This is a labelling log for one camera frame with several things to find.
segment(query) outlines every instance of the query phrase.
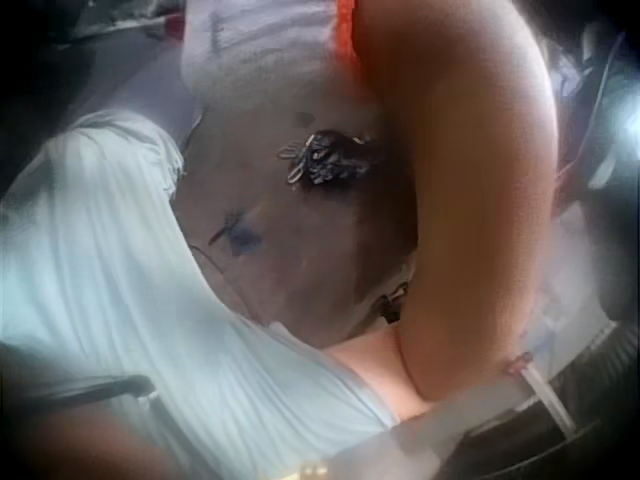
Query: orange strap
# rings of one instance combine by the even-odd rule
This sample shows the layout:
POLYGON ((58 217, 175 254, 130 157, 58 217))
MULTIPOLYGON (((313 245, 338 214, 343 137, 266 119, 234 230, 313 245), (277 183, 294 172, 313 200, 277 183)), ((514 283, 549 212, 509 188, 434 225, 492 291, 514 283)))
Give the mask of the orange strap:
POLYGON ((336 0, 336 2, 336 53, 340 62, 349 69, 358 71, 358 57, 353 49, 353 9, 356 0, 336 0))

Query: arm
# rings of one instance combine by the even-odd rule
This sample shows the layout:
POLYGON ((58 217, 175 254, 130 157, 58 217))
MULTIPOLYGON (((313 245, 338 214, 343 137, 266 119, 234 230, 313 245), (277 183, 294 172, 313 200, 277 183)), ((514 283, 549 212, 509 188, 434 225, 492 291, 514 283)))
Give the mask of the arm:
POLYGON ((397 342, 437 400, 495 373, 527 318, 553 194, 553 97, 507 1, 361 0, 355 22, 415 175, 416 274, 397 342))

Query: cable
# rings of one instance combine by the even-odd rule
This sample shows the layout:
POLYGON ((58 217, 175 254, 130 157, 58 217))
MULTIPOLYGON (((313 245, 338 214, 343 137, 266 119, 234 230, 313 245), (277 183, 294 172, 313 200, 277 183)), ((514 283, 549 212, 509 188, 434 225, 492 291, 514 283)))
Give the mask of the cable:
POLYGON ((227 283, 229 284, 229 286, 233 290, 233 293, 235 293, 237 295, 237 297, 240 299, 240 303, 242 303, 242 306, 244 307, 245 311, 249 315, 249 318, 251 320, 254 320, 254 321, 257 321, 259 323, 262 323, 262 322, 260 322, 260 317, 258 317, 258 315, 256 314, 255 309, 253 309, 251 307, 250 302, 247 300, 245 295, 242 293, 242 290, 240 289, 240 287, 238 285, 234 285, 233 284, 234 282, 232 282, 231 280, 229 280, 228 278, 225 277, 222 268, 216 263, 216 261, 213 258, 211 258, 211 256, 209 254, 207 254, 204 250, 202 250, 197 245, 193 245, 193 244, 189 243, 188 246, 194 252, 198 252, 200 255, 202 255, 204 257, 204 259, 207 262, 209 262, 209 264, 216 270, 216 272, 218 272, 220 274, 220 276, 222 276, 222 278, 224 278, 227 281, 227 283))

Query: person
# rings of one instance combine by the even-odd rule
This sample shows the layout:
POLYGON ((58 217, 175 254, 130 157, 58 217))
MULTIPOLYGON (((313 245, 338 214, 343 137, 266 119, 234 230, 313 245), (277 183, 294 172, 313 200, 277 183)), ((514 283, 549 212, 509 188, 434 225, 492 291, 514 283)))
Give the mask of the person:
POLYGON ((280 478, 421 415, 500 371, 527 319, 557 133, 524 21, 504 0, 347 11, 417 192, 416 272, 393 327, 319 351, 229 311, 171 211, 180 152, 132 113, 50 140, 1 204, 1 340, 84 375, 149 376, 204 465, 151 416, 117 410, 192 477, 280 478))

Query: gray cloth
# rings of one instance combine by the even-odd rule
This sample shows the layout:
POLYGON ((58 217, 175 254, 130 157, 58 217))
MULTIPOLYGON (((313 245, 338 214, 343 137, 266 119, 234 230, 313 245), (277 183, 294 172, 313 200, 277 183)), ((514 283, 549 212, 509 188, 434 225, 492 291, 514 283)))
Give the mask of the gray cloth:
MULTIPOLYGON (((395 424, 355 373, 218 300, 169 204, 181 168, 170 137, 133 114, 50 140, 0 204, 0 339, 86 375, 149 376, 206 478, 280 478, 395 424)), ((181 450, 152 414, 121 407, 181 450)))

